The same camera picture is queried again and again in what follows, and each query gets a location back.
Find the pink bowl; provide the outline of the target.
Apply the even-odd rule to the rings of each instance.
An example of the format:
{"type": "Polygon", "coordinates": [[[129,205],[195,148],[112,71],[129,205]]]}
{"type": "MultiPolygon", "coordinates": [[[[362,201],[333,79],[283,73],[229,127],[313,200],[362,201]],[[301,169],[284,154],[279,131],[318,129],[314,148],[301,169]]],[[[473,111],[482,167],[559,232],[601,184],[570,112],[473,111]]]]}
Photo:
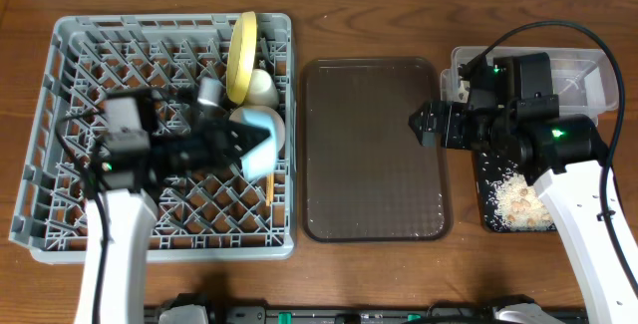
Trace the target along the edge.
{"type": "Polygon", "coordinates": [[[272,118],[275,124],[275,134],[278,150],[281,151],[285,145],[285,124],[281,116],[274,109],[267,106],[247,105],[234,110],[230,114],[229,119],[234,122],[240,122],[243,119],[243,113],[246,110],[259,111],[269,115],[272,118]]]}

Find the light blue bowl with rice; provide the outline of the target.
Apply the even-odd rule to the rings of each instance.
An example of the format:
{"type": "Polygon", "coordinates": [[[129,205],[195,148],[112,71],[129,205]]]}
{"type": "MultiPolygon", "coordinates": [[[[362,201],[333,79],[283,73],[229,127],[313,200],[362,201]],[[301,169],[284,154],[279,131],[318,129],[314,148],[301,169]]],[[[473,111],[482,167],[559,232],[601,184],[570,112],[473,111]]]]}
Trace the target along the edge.
{"type": "Polygon", "coordinates": [[[260,140],[256,147],[241,159],[242,172],[245,179],[253,181],[274,172],[278,156],[278,143],[275,122],[267,113],[245,109],[242,115],[246,125],[266,131],[266,138],[260,140]]]}

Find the wooden chopstick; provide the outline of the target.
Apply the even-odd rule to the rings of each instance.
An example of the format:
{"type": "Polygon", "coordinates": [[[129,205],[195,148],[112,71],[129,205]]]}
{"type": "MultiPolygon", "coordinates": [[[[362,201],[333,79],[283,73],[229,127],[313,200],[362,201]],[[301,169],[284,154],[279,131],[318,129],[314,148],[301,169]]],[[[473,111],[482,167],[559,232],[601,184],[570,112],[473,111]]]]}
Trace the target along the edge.
{"type": "Polygon", "coordinates": [[[274,201],[274,192],[275,192],[274,189],[275,189],[274,173],[270,173],[266,177],[265,202],[267,207],[270,207],[274,201]]]}

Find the white cup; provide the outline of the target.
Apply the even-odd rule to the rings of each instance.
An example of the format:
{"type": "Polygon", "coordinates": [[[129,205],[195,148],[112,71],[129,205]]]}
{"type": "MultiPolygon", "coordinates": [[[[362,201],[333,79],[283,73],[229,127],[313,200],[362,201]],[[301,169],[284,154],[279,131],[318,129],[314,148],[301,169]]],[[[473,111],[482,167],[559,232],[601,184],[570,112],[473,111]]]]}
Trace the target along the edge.
{"type": "Polygon", "coordinates": [[[277,109],[279,95],[270,75],[261,69],[254,69],[251,73],[245,105],[265,106],[277,109]]]}

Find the yellow plate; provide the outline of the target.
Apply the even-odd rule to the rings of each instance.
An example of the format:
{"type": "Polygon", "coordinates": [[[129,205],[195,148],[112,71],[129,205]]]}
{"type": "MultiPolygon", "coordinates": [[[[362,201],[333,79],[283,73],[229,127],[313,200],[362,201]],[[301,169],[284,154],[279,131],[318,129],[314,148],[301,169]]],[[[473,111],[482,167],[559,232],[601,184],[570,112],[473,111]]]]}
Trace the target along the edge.
{"type": "Polygon", "coordinates": [[[256,42],[256,14],[252,11],[241,13],[233,27],[226,66],[226,93],[237,105],[244,102],[248,92],[256,42]]]}

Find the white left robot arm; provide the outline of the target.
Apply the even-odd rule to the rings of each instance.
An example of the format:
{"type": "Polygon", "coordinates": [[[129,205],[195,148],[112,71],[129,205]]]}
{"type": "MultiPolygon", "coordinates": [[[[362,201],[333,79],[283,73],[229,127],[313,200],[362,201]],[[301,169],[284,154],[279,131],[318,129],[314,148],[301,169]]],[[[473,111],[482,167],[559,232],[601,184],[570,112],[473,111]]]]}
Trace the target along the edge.
{"type": "Polygon", "coordinates": [[[171,176],[237,168],[248,180],[276,168],[276,122],[255,109],[215,114],[221,85],[205,78],[184,98],[161,88],[107,95],[107,130],[89,154],[88,240],[78,323],[141,323],[158,191],[171,176]]]}

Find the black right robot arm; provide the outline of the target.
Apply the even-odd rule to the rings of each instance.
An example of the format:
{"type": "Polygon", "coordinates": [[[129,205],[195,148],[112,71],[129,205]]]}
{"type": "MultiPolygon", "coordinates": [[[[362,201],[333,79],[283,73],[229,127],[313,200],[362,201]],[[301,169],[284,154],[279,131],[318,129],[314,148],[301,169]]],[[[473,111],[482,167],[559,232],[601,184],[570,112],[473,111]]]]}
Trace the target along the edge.
{"type": "Polygon", "coordinates": [[[637,242],[615,186],[612,149],[585,115],[512,100],[473,110],[425,102],[408,119],[422,146],[498,154],[533,186],[560,235],[592,323],[637,320],[637,242]]]}

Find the grey plastic dishwasher rack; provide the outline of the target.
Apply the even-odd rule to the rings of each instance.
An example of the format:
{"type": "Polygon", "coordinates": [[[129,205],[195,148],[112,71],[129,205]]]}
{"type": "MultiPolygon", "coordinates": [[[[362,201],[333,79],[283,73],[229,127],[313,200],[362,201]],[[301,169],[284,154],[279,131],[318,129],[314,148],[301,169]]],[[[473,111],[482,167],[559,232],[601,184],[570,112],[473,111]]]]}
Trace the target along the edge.
{"type": "MultiPolygon", "coordinates": [[[[260,13],[257,65],[271,76],[285,145],[274,171],[248,181],[236,169],[170,177],[153,229],[152,262],[284,259],[294,248],[294,41],[290,18],[260,13]]],[[[34,259],[80,263],[88,226],[75,161],[85,161],[105,127],[107,94],[137,86],[175,92],[223,79],[237,15],[112,15],[59,19],[49,46],[9,238],[34,259]]]]}

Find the black plastic tray bin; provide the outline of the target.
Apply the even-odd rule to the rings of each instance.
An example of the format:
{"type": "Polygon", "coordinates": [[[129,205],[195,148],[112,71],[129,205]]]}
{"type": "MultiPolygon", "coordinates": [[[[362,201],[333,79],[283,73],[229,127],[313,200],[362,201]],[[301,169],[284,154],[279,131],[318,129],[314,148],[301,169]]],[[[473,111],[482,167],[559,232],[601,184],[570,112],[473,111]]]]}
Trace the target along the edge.
{"type": "Polygon", "coordinates": [[[487,195],[487,185],[485,182],[487,180],[495,180],[499,178],[508,168],[514,169],[518,172],[517,165],[498,155],[481,152],[473,153],[473,164],[475,166],[479,211],[483,217],[482,222],[487,230],[492,231],[487,227],[484,219],[484,210],[486,209],[485,200],[487,195]]]}

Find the dark brown serving tray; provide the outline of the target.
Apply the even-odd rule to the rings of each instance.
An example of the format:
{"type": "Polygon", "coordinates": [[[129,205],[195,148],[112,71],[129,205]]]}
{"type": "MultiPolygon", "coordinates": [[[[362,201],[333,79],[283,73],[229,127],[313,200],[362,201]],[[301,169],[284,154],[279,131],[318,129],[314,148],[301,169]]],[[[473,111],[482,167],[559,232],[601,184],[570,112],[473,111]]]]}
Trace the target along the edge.
{"type": "Polygon", "coordinates": [[[409,117],[437,96],[419,57],[317,59],[300,81],[301,211],[317,242],[433,241],[452,227],[445,151],[409,117]]]}

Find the spilled rice pile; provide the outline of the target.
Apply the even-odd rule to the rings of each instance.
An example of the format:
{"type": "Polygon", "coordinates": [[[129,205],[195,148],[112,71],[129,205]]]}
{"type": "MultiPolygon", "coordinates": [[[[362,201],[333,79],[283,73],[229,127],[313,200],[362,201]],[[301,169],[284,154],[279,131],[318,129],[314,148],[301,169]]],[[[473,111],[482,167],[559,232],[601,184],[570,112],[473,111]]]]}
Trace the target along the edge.
{"type": "Polygon", "coordinates": [[[496,232],[547,231],[554,228],[552,217],[535,189],[514,169],[506,169],[495,180],[487,180],[487,227],[496,232]]]}

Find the clear plastic bin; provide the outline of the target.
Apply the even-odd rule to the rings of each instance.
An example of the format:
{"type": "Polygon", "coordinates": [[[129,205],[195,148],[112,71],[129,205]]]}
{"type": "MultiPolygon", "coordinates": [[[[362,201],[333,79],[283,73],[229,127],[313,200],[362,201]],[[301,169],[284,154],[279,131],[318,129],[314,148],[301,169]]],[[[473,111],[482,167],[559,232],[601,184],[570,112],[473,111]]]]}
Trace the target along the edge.
{"type": "MultiPolygon", "coordinates": [[[[469,84],[462,81],[458,68],[484,50],[483,46],[453,49],[451,66],[441,72],[443,101],[466,102],[469,84]]],[[[582,114],[593,122],[598,116],[618,108],[617,81],[606,55],[596,49],[545,48],[550,59],[554,93],[559,97],[560,114],[582,114]]]]}

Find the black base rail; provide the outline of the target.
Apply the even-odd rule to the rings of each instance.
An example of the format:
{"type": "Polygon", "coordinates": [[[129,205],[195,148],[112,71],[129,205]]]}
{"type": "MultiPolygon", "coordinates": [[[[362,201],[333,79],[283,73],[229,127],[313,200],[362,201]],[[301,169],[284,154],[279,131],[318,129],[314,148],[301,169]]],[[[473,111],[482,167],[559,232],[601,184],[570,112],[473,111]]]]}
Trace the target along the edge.
{"type": "Polygon", "coordinates": [[[233,306],[215,306],[203,294],[180,293],[159,306],[144,308],[144,322],[158,324],[160,316],[183,305],[201,305],[210,324],[400,324],[422,318],[451,317],[455,323],[485,323],[492,318],[488,307],[466,307],[440,301],[428,308],[399,310],[391,308],[318,308],[273,307],[265,301],[237,302],[233,306]]]}

